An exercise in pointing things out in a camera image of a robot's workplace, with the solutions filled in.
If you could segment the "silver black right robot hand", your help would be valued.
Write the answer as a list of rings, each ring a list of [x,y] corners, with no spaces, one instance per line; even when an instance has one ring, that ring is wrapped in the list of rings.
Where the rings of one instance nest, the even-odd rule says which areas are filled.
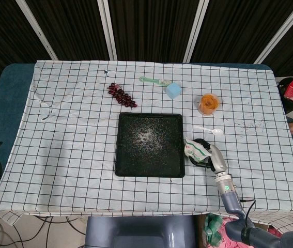
[[[196,162],[193,158],[189,157],[192,164],[198,167],[209,168],[215,174],[226,172],[227,165],[224,161],[221,151],[216,146],[209,144],[202,138],[197,138],[193,141],[202,145],[209,153],[211,153],[211,156],[202,162]]]

